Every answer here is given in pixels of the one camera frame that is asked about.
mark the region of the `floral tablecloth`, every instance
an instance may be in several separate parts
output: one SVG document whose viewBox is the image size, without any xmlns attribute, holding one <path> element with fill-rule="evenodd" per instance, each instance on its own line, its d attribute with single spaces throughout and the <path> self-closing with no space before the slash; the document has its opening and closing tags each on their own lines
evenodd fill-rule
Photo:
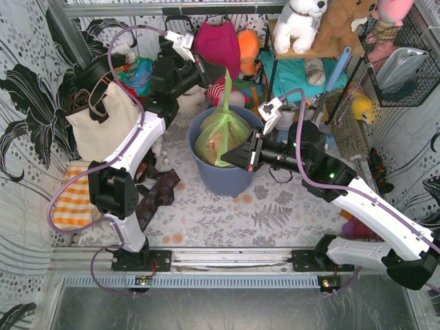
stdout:
<svg viewBox="0 0 440 330">
<path fill-rule="evenodd" d="M 168 152 L 170 163 L 165 165 L 159 158 L 157 168 L 174 168 L 181 182 L 175 188 L 174 203 L 159 207 L 145 230 L 151 246 L 312 246 L 323 234 L 340 232 L 346 221 L 339 216 L 340 209 L 308 193 L 299 174 L 294 173 L 289 183 L 279 184 L 264 166 L 237 198 L 206 189 L 186 143 L 193 120 L 176 118 L 163 136 L 162 150 Z M 279 181 L 289 178 L 284 170 L 274 174 Z M 117 242 L 113 228 L 104 223 L 84 231 L 78 244 Z"/>
</svg>

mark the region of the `blue handle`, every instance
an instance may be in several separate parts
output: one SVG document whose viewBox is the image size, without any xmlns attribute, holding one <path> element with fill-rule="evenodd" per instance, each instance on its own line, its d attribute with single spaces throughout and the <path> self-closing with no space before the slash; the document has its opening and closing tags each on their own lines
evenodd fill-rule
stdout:
<svg viewBox="0 0 440 330">
<path fill-rule="evenodd" d="M 336 63 L 336 66 L 335 66 L 335 69 L 333 70 L 333 73 L 330 76 L 329 82 L 327 83 L 327 86 L 325 87 L 325 91 L 333 91 L 333 88 L 335 87 L 335 84 L 336 84 L 336 80 L 339 78 L 339 75 L 341 74 L 342 70 L 344 69 L 344 66 L 347 63 L 350 55 L 351 55 L 351 47 L 345 47 L 344 51 L 342 52 L 341 56 L 339 57 L 339 61 Z"/>
</svg>

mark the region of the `gray pouch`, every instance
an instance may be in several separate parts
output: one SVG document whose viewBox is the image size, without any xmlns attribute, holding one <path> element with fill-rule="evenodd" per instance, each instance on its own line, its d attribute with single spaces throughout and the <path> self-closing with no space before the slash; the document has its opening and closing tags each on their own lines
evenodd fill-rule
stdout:
<svg viewBox="0 0 440 330">
<path fill-rule="evenodd" d="M 404 83 L 420 68 L 429 53 L 411 47 L 396 49 L 376 76 L 380 89 Z"/>
</svg>

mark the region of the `white container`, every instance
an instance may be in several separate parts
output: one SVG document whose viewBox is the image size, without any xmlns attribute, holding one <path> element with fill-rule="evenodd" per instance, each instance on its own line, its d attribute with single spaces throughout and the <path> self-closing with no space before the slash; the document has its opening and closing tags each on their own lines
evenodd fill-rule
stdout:
<svg viewBox="0 0 440 330">
<path fill-rule="evenodd" d="M 295 110 L 281 111 L 281 118 L 276 123 L 275 128 L 279 131 L 288 131 L 290 126 L 294 123 Z"/>
</svg>

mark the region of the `brown patterned cloth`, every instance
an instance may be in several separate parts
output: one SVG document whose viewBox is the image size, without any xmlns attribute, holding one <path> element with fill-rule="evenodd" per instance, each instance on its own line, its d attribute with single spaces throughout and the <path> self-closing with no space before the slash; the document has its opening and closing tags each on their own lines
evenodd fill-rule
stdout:
<svg viewBox="0 0 440 330">
<path fill-rule="evenodd" d="M 152 189 L 143 185 L 137 185 L 137 191 L 144 196 L 137 205 L 136 216 L 141 231 L 144 231 L 150 223 L 159 206 L 171 205 L 174 202 L 174 187 L 180 182 L 180 178 L 174 170 L 159 172 L 152 163 L 141 164 L 137 170 L 141 172 L 140 182 L 147 177 L 156 180 Z"/>
</svg>

